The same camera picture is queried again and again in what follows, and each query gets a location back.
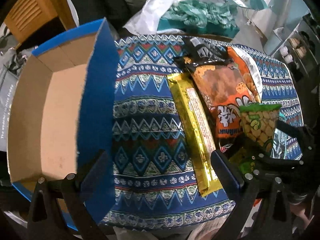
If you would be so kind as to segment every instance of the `snack package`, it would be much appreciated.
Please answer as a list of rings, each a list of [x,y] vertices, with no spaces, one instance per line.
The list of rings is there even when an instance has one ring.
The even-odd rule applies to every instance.
[[[205,44],[201,43],[201,39],[198,37],[183,38],[182,40],[190,58],[195,62],[199,62],[201,60],[216,60],[224,62],[229,59],[227,47],[218,47],[212,44],[211,47],[208,48]]]
[[[271,154],[273,138],[279,119],[281,104],[240,106],[242,127],[245,135]]]
[[[206,196],[222,186],[210,162],[216,147],[204,109],[188,73],[170,74],[167,80],[190,148],[199,192]]]
[[[247,62],[243,60],[242,57],[238,55],[238,53],[242,53],[238,48],[228,47],[228,55],[233,59],[235,66],[239,69],[245,84],[247,85],[250,92],[253,94],[254,99],[257,103],[261,103],[261,95],[262,95],[262,80],[258,69],[255,69],[254,66],[250,64],[250,59],[247,58]],[[257,85],[255,84],[253,76],[257,76],[255,80],[259,82],[259,90],[257,89]]]
[[[188,57],[184,57],[183,60],[182,63],[181,59],[176,59],[175,62],[180,66],[184,64],[191,73],[213,119],[216,120],[215,136],[230,138],[242,133],[239,106],[252,103],[252,98],[239,70],[222,63],[198,64],[191,62]]]

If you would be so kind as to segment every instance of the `cabinet door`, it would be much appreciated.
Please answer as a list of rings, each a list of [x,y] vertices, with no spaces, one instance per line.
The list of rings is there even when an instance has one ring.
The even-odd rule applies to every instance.
[[[18,0],[8,13],[5,24],[22,43],[58,14],[50,0]]]

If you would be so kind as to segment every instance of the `orange snack bag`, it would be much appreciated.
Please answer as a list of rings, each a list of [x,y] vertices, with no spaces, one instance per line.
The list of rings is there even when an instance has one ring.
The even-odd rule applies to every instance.
[[[233,59],[234,63],[236,64],[236,67],[238,67],[245,84],[247,85],[250,92],[253,94],[254,100],[258,103],[261,103],[261,98],[259,96],[257,87],[255,85],[255,82],[253,81],[247,64],[241,57],[239,57],[239,55],[235,52],[235,50],[232,47],[228,47],[228,55]]]
[[[232,65],[201,65],[191,73],[216,122],[216,137],[242,133],[239,106],[252,102],[239,70]]]

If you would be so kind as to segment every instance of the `gray bag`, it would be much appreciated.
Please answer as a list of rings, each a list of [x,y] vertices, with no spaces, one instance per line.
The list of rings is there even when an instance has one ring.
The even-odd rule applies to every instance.
[[[0,56],[0,151],[7,151],[7,135],[12,99],[16,90],[18,75],[27,56],[17,54],[14,48]]]

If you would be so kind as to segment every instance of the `patterned cloth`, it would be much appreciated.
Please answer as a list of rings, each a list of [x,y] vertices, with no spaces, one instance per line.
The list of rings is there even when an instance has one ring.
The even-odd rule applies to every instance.
[[[180,70],[181,36],[148,35],[116,42],[120,56],[113,110],[116,205],[103,223],[128,229],[178,228],[229,214],[235,203],[223,189],[201,197],[166,75]],[[263,102],[281,103],[292,125],[302,125],[299,100],[287,68],[242,45],[256,61]],[[290,158],[300,157],[295,139]]]

